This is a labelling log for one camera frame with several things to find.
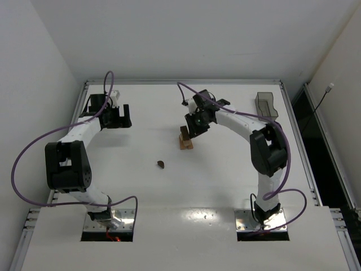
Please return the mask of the dark wood arch block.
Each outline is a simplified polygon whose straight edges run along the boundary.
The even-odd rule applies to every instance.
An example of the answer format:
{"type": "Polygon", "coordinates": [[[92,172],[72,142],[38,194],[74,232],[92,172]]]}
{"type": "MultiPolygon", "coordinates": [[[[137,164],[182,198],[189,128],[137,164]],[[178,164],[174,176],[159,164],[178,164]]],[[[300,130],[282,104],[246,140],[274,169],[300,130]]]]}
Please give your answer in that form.
{"type": "Polygon", "coordinates": [[[184,137],[189,137],[190,138],[190,134],[189,134],[189,131],[188,131],[188,128],[187,126],[181,126],[180,127],[180,133],[184,136],[184,137]]]}

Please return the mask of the dark wood quarter-round block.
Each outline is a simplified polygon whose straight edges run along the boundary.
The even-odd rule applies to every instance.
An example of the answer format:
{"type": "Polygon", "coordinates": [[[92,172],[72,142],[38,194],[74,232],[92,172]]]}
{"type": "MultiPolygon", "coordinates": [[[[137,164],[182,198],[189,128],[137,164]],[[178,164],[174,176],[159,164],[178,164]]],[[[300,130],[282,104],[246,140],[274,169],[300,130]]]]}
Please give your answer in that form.
{"type": "Polygon", "coordinates": [[[161,169],[164,169],[165,168],[165,164],[163,161],[159,160],[157,161],[157,165],[161,168],[161,169]]]}

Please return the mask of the grey translucent plastic bin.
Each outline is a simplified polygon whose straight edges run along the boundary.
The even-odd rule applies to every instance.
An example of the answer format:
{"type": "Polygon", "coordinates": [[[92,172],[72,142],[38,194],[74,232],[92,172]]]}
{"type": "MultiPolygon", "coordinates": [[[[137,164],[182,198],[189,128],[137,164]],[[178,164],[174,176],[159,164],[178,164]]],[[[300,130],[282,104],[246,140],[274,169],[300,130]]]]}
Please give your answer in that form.
{"type": "Polygon", "coordinates": [[[278,117],[278,111],[274,107],[274,96],[272,92],[258,92],[255,99],[257,115],[268,117],[275,121],[278,117]]]}

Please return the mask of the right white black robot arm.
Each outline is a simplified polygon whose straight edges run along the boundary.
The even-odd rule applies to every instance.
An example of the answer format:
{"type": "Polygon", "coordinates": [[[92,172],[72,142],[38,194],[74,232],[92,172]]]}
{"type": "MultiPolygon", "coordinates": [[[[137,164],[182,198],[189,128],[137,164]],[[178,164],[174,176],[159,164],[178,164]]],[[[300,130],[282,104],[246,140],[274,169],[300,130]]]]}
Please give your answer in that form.
{"type": "Polygon", "coordinates": [[[252,165],[258,172],[258,191],[254,201],[254,219],[263,224],[280,211],[277,189],[287,166],[286,141],[274,123],[239,115],[225,99],[215,100],[207,90],[182,104],[188,108],[185,119],[190,138],[208,131],[211,123],[229,128],[250,144],[252,165]]]}

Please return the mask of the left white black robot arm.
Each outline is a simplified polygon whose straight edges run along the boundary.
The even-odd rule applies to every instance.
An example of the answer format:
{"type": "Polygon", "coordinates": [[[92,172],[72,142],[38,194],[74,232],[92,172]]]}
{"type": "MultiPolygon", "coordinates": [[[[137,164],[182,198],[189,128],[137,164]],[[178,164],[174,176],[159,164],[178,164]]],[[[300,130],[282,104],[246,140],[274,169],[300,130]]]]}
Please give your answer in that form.
{"type": "Polygon", "coordinates": [[[74,126],[63,138],[45,146],[48,187],[83,202],[92,221],[116,230],[121,214],[113,207],[111,198],[92,185],[92,171],[87,146],[104,129],[129,128],[129,105],[118,105],[120,94],[91,94],[74,126]]]}

